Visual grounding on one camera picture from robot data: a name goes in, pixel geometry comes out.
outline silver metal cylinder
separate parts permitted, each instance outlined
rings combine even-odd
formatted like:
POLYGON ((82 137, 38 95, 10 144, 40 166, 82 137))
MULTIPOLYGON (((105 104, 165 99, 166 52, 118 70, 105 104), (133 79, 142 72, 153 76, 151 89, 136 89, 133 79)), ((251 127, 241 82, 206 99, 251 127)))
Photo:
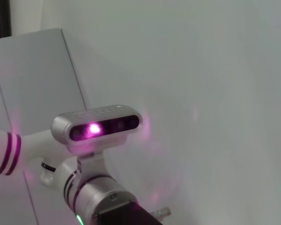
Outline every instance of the silver metal cylinder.
POLYGON ((73 182, 69 182, 65 193, 69 207, 81 218, 84 225, 96 225, 96 217, 99 213, 129 202, 137 202, 133 194, 108 175, 90 177, 78 187, 75 187, 73 182))

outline glowing led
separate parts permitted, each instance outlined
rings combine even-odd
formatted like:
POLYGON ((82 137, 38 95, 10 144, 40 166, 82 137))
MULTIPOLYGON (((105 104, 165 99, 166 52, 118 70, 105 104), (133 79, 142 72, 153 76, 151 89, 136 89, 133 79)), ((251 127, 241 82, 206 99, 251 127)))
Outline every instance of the glowing led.
POLYGON ((100 127, 96 123, 93 123, 89 126, 89 131, 92 134, 98 134, 100 132, 100 127))
POLYGON ((83 222, 82 222, 82 219, 80 218, 80 216, 77 215, 76 217, 79 220, 79 222, 81 223, 81 225, 83 225, 83 222))

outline green indicator light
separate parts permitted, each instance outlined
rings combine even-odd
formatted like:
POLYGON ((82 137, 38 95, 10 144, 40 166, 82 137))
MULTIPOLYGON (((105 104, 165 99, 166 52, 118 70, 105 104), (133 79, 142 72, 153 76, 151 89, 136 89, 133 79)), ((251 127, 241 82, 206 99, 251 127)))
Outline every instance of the green indicator light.
POLYGON ((80 218, 80 216, 76 216, 77 217, 77 219, 79 220, 79 222, 81 223, 81 225, 83 225, 83 221, 82 221, 82 219, 80 218))

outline pink light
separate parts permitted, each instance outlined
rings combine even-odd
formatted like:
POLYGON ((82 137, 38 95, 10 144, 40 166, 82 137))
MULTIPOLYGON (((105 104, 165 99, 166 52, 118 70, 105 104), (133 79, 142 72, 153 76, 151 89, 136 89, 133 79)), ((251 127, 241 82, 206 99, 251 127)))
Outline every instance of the pink light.
POLYGON ((93 134, 98 134, 100 132, 100 127, 96 123, 93 123, 89 126, 89 131, 93 134))

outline black curtain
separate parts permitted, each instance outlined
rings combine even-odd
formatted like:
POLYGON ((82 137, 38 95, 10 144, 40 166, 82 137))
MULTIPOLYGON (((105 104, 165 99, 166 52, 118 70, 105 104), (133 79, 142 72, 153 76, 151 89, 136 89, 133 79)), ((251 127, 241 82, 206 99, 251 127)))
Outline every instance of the black curtain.
POLYGON ((11 36, 9 0, 0 0, 0 38, 11 36))

